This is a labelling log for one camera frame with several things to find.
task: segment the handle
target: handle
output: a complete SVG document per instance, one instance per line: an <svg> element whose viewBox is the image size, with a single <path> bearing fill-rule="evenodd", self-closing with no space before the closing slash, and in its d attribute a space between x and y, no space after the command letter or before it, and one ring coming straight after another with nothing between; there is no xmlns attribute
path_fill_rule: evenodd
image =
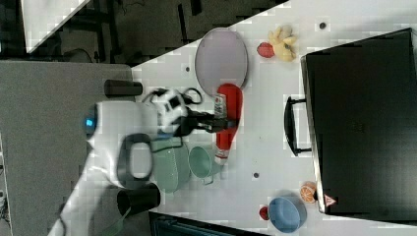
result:
<svg viewBox="0 0 417 236"><path fill-rule="evenodd" d="M208 183L206 183L206 178L205 179L203 179L203 184L204 185L210 185L210 184L212 184L212 182L214 182L214 176L210 176L210 178L211 178L211 180L210 180L210 182L208 182Z"/></svg>
<svg viewBox="0 0 417 236"><path fill-rule="evenodd" d="M291 96L288 97L287 103L285 105L285 112L284 112L284 130L287 142L289 147L291 148L292 152L295 156L298 156L299 153L305 151L311 151L311 148L298 148L297 147L297 135L295 131L295 119L294 119L294 111L292 106L297 103L306 102L306 99L292 99Z"/></svg>

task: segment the small red object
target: small red object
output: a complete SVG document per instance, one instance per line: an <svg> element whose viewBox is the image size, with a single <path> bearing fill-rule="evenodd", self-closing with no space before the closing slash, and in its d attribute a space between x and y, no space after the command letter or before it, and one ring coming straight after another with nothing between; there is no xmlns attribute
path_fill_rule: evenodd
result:
<svg viewBox="0 0 417 236"><path fill-rule="evenodd" d="M269 220L268 207L267 206L264 206L260 209L260 217L263 220Z"/></svg>
<svg viewBox="0 0 417 236"><path fill-rule="evenodd" d="M263 42L258 46L258 54L262 57L271 58L275 55L273 47L268 42Z"/></svg>

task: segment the green cup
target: green cup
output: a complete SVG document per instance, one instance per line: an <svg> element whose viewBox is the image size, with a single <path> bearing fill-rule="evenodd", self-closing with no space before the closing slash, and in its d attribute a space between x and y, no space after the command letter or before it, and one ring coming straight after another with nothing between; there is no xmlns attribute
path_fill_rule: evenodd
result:
<svg viewBox="0 0 417 236"><path fill-rule="evenodd" d="M215 162L215 150L212 147L194 147L188 155L191 172L200 179L204 185L212 184L213 176L221 171L221 165Z"/></svg>

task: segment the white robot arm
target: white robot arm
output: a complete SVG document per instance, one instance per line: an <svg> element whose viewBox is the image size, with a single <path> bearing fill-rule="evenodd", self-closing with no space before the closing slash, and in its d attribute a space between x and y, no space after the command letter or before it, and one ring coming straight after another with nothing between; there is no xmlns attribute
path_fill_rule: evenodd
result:
<svg viewBox="0 0 417 236"><path fill-rule="evenodd" d="M103 101L89 111L85 127L92 151L49 236L88 235L89 222L109 186L141 188L152 172L152 141L187 136L194 129L215 132L232 124L190 110L186 105L197 102L185 92L161 88L147 98Z"/></svg>

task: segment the gray carpet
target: gray carpet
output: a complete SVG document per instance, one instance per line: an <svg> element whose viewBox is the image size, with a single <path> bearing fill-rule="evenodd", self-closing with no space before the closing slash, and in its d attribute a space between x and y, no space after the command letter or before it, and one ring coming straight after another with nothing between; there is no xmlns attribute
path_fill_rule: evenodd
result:
<svg viewBox="0 0 417 236"><path fill-rule="evenodd" d="M83 120L105 80L132 80L127 66L0 63L0 127L14 235L46 235L79 179L88 154ZM91 223L114 223L117 189L108 190Z"/></svg>

